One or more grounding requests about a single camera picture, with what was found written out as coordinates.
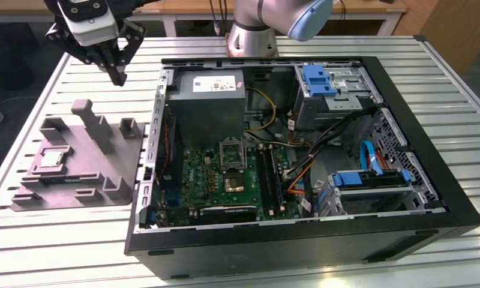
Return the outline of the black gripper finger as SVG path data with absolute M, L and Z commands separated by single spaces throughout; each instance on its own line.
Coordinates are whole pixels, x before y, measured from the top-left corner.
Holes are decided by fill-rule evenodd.
M 146 34 L 147 31 L 142 25 L 138 25 L 128 20 L 123 21 L 120 35 L 126 37 L 127 45 L 124 48 L 118 49 L 115 55 L 114 84 L 116 86 L 123 86 L 126 84 L 126 66 L 131 63 L 144 41 Z
M 114 85 L 120 85 L 119 47 L 116 40 L 107 40 L 91 46 L 82 46 L 76 42 L 75 37 L 56 23 L 48 30 L 46 38 L 84 64 L 95 64 L 110 75 Z

